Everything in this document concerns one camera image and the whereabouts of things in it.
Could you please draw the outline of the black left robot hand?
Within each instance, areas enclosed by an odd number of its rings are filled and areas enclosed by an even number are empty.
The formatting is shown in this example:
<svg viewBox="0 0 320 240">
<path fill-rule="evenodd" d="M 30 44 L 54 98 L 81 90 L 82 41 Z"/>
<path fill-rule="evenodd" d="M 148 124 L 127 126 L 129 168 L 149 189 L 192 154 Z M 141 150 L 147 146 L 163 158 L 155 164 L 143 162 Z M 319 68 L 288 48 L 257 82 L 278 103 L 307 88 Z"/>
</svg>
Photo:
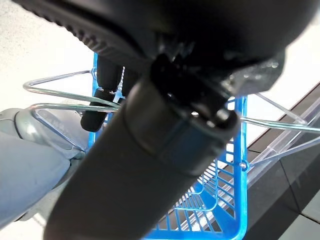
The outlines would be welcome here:
<svg viewBox="0 0 320 240">
<path fill-rule="evenodd" d="M 59 197 L 46 240 L 139 240 L 218 157 L 240 119 L 232 73 L 284 54 L 317 0 L 20 0 L 138 73 Z"/>
</svg>

